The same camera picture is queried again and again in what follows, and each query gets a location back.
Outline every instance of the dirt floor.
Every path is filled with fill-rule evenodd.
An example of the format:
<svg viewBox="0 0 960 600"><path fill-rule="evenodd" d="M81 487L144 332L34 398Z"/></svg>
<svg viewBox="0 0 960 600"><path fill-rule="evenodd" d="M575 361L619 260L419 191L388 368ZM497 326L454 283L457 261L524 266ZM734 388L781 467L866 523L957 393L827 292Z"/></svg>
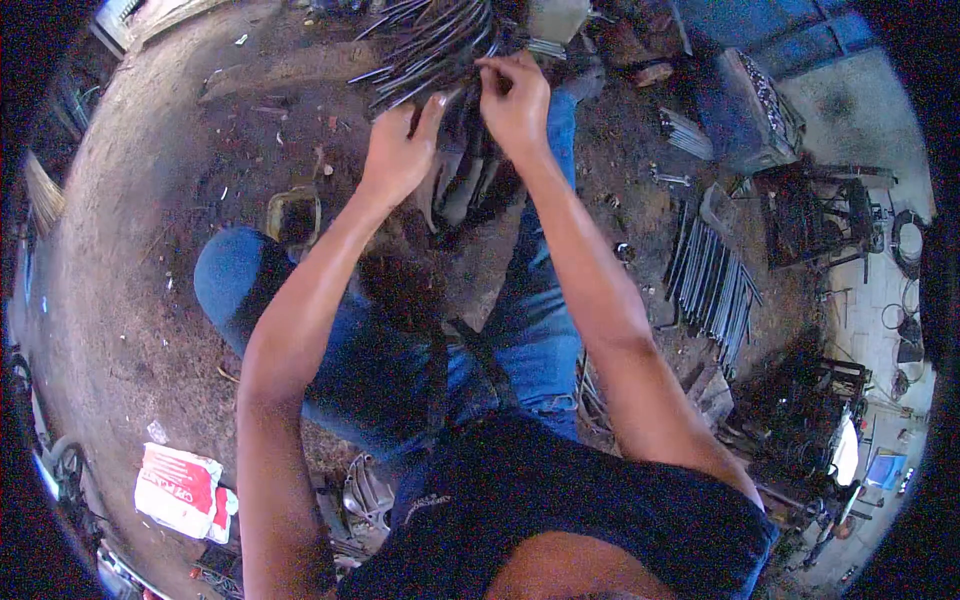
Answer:
<svg viewBox="0 0 960 600"><path fill-rule="evenodd" d="M116 545L178 598L215 597L187 577L204 545L138 515L132 490L154 420L170 446L216 459L225 467L224 484L235 483L235 384L217 368L237 372L238 362L194 297L196 258L220 228L262 228L270 197L309 179L316 147L334 168L322 189L325 221L362 174L370 130L366 92L347 88L343 79L271 85L198 103L217 69L348 40L354 31L354 24L310 28L302 20L301 12L277 3L226 4L127 58L73 163L67 212L36 254L29 319L19 337L53 428L84 444ZM242 34L247 41L235 45ZM716 174L660 140L658 106L682 108L668 87L638 91L611 78L602 96L578 113L575 155L581 198L612 244L636 248L626 268L645 291L651 322L667 324L673 309L663 300L662 279L677 201L701 194ZM264 107L282 108L286 118L256 110ZM697 185L654 184L647 174L651 160L662 172L697 176ZM604 201L610 194L619 207ZM401 210L376 243L379 253L441 280L449 310L479 328L502 283L518 213L515 206L466 232L459 246L438 251L419 214ZM725 216L732 245L765 297L738 364L738 378L745 378L815 322L817 306L808 273L767 272L758 206L734 204ZM715 357L711 341L684 328L658 331L657 338L685 385ZM316 471L342 468L355 453L310 423L303 434Z"/></svg>

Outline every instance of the metal scrap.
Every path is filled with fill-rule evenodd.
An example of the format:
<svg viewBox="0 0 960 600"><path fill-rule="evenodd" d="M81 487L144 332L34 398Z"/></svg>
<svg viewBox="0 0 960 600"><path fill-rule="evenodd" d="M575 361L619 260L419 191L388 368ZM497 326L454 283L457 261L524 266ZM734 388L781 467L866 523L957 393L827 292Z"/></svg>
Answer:
<svg viewBox="0 0 960 600"><path fill-rule="evenodd" d="M754 303L763 305L763 296L746 266L686 203L664 281L666 299L677 306L676 323L693 325L699 328L699 335L714 340L720 348L724 375L734 376L743 339L750 330L750 311Z"/></svg>
<svg viewBox="0 0 960 600"><path fill-rule="evenodd" d="M394 508L394 491L373 474L373 456L361 453L344 482L344 508L383 531L390 531L385 515Z"/></svg>

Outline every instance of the bundle of metal rods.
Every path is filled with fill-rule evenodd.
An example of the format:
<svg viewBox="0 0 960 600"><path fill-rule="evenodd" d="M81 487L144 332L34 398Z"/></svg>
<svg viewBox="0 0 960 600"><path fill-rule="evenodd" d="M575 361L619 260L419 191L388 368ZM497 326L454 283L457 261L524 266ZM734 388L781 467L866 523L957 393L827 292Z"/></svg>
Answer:
<svg viewBox="0 0 960 600"><path fill-rule="evenodd" d="M713 160L713 143L693 121L669 108L661 108L660 127L671 145L702 160Z"/></svg>
<svg viewBox="0 0 960 600"><path fill-rule="evenodd" d="M720 365L734 375L744 338L750 340L750 310L763 296L747 268L696 214L687 221L684 203L677 247L666 275L666 298L680 317L720 347Z"/></svg>
<svg viewBox="0 0 960 600"><path fill-rule="evenodd" d="M376 86L371 109L389 110L421 92L442 89L470 72L474 59L494 56L500 45L491 0L404 0L356 39L378 30L390 30L402 41L384 56L383 66L348 82Z"/></svg>

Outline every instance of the electrical cord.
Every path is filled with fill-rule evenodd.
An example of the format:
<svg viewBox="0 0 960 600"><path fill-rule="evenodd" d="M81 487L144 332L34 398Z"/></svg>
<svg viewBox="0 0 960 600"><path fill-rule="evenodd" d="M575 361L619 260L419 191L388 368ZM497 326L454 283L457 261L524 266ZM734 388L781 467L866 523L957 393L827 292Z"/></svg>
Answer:
<svg viewBox="0 0 960 600"><path fill-rule="evenodd" d="M896 307L899 308L901 311L903 311L903 314L904 314L904 315L906 315L906 311L903 310L902 304L897 304L896 302L891 302L891 303L887 304L886 306L884 306L884 307L883 307L883 310L880 311L880 324L882 324L882 325L883 325L884 327L886 327L887 329L900 329L900 326L903 324L903 319L900 319L900 322L897 323L897 324L895 324L895 325L892 326L892 327L891 327L890 325L888 325L886 322L883 321L883 316L887 314L887 309L890 308L891 306L896 306Z"/></svg>
<svg viewBox="0 0 960 600"><path fill-rule="evenodd" d="M907 317L912 317L920 312L920 300L917 299L917 307L913 310L907 310L906 307L906 293L910 291L911 285L919 285L919 279L910 279L906 280L906 284L903 286L903 292L900 294L900 308L903 310L903 314Z"/></svg>

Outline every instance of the knee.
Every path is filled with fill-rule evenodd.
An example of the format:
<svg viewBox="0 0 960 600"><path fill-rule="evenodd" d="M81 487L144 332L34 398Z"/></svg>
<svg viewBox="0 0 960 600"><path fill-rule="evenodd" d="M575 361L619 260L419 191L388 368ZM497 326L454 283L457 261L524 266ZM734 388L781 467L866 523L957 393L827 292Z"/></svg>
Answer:
<svg viewBox="0 0 960 600"><path fill-rule="evenodd" d="M253 228L224 229L206 243L193 271L193 289L214 325L226 323L253 288L268 245Z"/></svg>

